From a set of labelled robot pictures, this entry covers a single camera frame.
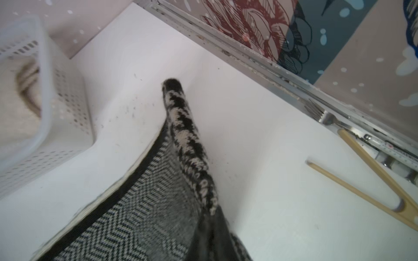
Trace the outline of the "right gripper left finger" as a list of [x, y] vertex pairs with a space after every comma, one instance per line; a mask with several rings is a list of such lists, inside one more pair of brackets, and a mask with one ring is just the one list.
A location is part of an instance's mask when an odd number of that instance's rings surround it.
[[185, 261], [213, 260], [213, 229], [212, 216], [207, 213], [201, 213]]

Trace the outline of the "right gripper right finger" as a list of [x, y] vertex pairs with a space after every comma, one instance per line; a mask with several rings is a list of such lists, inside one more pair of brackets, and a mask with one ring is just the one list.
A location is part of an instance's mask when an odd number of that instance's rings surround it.
[[238, 261], [239, 258], [221, 207], [218, 207], [213, 217], [212, 234], [214, 261]]

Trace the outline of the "black white patterned scarf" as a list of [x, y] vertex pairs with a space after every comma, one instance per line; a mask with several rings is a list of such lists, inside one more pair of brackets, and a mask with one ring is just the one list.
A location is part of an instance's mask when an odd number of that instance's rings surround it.
[[[220, 204], [180, 82], [165, 80], [162, 93], [166, 119], [147, 155], [46, 245], [38, 260], [185, 261], [201, 213], [213, 218]], [[239, 261], [250, 260], [229, 231]]]

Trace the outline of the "white plastic basket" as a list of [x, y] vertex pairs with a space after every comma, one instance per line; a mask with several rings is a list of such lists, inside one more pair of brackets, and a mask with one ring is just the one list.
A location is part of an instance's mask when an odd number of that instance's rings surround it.
[[31, 56], [40, 67], [41, 123], [33, 138], [1, 159], [2, 197], [94, 142], [83, 77], [49, 37], [39, 18], [25, 17], [1, 30], [1, 62], [15, 56]]

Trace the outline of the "beige knitted scarf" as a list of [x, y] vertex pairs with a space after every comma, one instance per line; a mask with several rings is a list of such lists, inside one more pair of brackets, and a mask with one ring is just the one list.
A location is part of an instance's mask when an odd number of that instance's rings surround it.
[[36, 135], [41, 123], [40, 67], [31, 56], [1, 62], [1, 159]]

